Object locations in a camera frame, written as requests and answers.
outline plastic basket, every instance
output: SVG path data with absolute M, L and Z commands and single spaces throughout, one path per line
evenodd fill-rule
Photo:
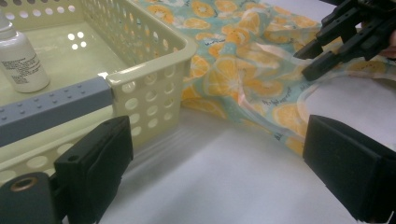
M 134 147 L 177 124 L 196 51 L 183 34 L 131 1 L 0 0 L 0 7 L 51 78 L 43 91 L 22 94 L 0 74 L 0 106 L 107 74 L 113 95 L 111 106 L 1 147 L 0 185 L 30 172 L 52 175 L 53 162 L 106 119 L 129 115 Z

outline floral cloth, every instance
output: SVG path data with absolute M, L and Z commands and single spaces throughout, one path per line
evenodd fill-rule
M 292 55 L 315 37 L 318 23 L 260 0 L 135 1 L 199 45 L 184 77 L 183 106 L 255 125 L 302 154 L 304 97 L 323 78 L 306 81 L 301 71 L 309 61 Z M 392 78 L 394 67 L 381 57 L 353 60 L 324 78 Z

